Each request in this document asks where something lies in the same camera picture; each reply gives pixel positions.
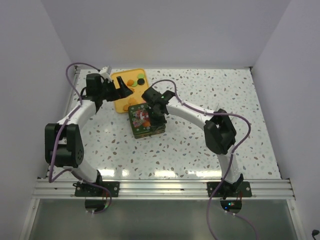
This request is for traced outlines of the green gold cookie tin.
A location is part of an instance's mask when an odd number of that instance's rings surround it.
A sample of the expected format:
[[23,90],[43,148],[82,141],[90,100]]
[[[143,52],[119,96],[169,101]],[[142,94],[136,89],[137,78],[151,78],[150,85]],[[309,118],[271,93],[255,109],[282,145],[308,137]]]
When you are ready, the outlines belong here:
[[150,137],[153,135],[158,135],[162,134],[166,131],[166,126],[161,125],[161,126],[147,126],[144,127],[140,125],[139,127],[132,127],[132,133],[135,139],[141,139],[141,138],[146,138]]

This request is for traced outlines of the gold tin lid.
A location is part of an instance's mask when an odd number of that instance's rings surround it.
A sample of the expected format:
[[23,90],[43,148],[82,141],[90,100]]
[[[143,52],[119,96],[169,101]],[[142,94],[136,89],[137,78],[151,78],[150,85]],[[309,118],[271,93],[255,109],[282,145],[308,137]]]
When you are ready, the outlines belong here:
[[148,104],[147,103],[141,103],[136,105],[131,105],[128,108],[128,117],[129,117],[129,123],[130,127],[151,127],[149,114],[148,114]]

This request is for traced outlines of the black sandwich cookie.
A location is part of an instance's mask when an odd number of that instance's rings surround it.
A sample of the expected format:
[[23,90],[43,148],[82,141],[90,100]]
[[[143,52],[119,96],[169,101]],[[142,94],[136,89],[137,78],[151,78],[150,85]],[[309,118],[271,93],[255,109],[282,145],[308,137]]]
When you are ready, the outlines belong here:
[[140,86],[142,86],[142,85],[145,84],[145,80],[144,80],[143,78],[139,78],[139,79],[137,80],[137,83],[138,83]]

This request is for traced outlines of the yellow plastic tray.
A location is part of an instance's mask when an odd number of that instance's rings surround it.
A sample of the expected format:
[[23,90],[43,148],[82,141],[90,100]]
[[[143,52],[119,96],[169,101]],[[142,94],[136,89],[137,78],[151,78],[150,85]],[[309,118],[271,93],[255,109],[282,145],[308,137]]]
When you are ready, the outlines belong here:
[[[138,84],[138,74],[145,75],[145,77],[143,78],[145,80],[144,85]],[[143,68],[136,68],[112,73],[111,79],[114,80],[116,88],[119,87],[117,81],[117,77],[119,76],[122,77],[122,80],[126,84],[126,86],[133,91],[133,94],[126,98],[116,100],[114,102],[115,111],[117,113],[127,113],[129,106],[145,103],[145,101],[142,99],[142,94],[149,88],[149,83],[147,74]]]

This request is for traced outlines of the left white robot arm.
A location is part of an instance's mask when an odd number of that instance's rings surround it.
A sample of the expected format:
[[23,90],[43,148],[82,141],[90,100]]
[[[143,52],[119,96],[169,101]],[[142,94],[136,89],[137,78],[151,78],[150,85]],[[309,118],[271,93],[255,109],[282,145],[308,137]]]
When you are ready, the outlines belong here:
[[86,190],[92,196],[103,193],[104,184],[100,172],[85,160],[81,129],[101,108],[104,101],[114,102],[133,94],[122,77],[116,82],[107,74],[90,73],[86,86],[78,94],[77,105],[57,123],[49,123],[44,129],[45,160],[50,165],[48,181],[54,182],[64,172],[71,172],[86,182]]

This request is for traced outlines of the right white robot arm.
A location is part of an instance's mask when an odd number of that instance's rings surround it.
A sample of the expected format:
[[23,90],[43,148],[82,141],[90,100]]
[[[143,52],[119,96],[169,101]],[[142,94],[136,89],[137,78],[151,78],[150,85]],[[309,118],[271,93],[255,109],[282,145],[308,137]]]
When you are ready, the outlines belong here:
[[160,93],[152,87],[142,94],[142,98],[154,116],[175,115],[203,130],[207,148],[218,158],[223,192],[232,197],[241,190],[240,184],[244,177],[234,156],[237,132],[223,109],[208,112],[194,104],[182,101],[172,91]]

